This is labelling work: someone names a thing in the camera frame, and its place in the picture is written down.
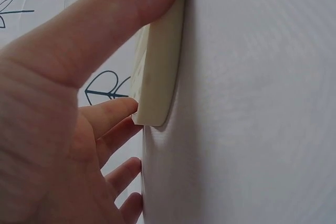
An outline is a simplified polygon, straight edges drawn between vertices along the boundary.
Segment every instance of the hand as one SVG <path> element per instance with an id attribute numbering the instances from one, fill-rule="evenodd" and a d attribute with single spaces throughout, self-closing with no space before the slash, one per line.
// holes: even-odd
<path id="1" fill-rule="evenodd" d="M 136 223 L 141 170 L 100 168 L 141 128 L 132 99 L 78 109 L 89 76 L 174 0 L 80 0 L 0 52 L 0 223 Z"/>

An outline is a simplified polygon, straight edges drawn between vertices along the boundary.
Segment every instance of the leaf pattern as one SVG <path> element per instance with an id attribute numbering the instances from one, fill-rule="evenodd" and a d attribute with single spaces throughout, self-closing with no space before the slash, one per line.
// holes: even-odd
<path id="1" fill-rule="evenodd" d="M 4 0 L 0 3 L 0 29 L 6 28 L 6 23 L 3 18 L 7 14 L 16 14 L 16 13 L 33 13 L 34 10 L 13 10 L 10 12 L 4 12 L 4 10 L 13 2 L 14 0 Z"/>
<path id="2" fill-rule="evenodd" d="M 6 9 L 8 7 L 8 5 L 11 4 L 11 2 L 13 2 L 13 0 L 4 0 L 4 1 L 2 1 L 0 3 L 0 12 L 2 12 L 4 9 Z"/>
<path id="3" fill-rule="evenodd" d="M 6 24 L 2 16 L 0 16 L 0 28 L 6 28 Z"/>
<path id="4" fill-rule="evenodd" d="M 104 97 L 107 97 L 109 100 L 117 99 L 117 98 L 120 98 L 120 97 L 128 97 L 128 95 L 119 94 L 117 92 L 130 79 L 131 79 L 131 77 L 128 77 L 119 84 L 119 77 L 115 72 L 110 71 L 110 70 L 104 71 L 104 72 L 100 73 L 99 75 L 97 75 L 90 82 L 88 87 L 85 89 L 86 98 L 87 98 L 88 102 L 90 103 L 90 105 L 92 105 L 92 102 L 91 102 L 90 97 L 89 97 L 90 94 L 91 95 L 102 95 Z M 99 82 L 103 82 L 105 84 L 108 82 L 109 84 L 111 84 L 110 88 L 108 90 L 96 90 L 96 89 L 102 89 L 102 87 L 100 85 L 96 85 Z"/>

